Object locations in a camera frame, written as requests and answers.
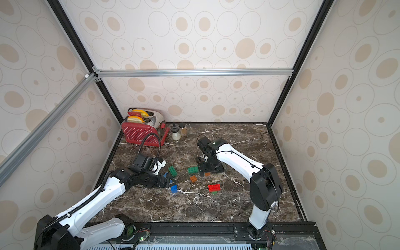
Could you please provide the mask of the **red long lego brick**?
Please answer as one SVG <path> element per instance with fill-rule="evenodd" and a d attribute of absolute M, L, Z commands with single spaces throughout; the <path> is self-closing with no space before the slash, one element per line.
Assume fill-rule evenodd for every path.
<path fill-rule="evenodd" d="M 212 184 L 208 186 L 209 192 L 218 192 L 221 190 L 220 184 Z"/>

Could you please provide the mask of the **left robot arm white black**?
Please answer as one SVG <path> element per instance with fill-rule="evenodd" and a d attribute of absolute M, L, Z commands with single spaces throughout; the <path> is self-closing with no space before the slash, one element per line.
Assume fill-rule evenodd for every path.
<path fill-rule="evenodd" d="M 176 185 L 170 171 L 161 174 L 163 159 L 140 156 L 129 168 L 110 172 L 102 184 L 71 208 L 55 217 L 39 220 L 34 241 L 35 250 L 86 250 L 109 239 L 123 237 L 130 241 L 139 232 L 133 220 L 121 214 L 104 223 L 86 224 L 111 201 L 133 186 L 167 189 Z"/>

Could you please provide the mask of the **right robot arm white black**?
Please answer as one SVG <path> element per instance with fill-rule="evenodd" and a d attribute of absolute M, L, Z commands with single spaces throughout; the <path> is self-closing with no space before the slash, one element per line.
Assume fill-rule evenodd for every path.
<path fill-rule="evenodd" d="M 224 172 L 223 164 L 226 164 L 249 182 L 253 209 L 248 219 L 247 231 L 251 239 L 261 239 L 268 217 L 273 210 L 277 211 L 280 207 L 283 193 L 276 167 L 248 158 L 221 137 L 211 141 L 203 136 L 197 140 L 197 146 L 203 153 L 203 158 L 196 158 L 201 175 Z"/>

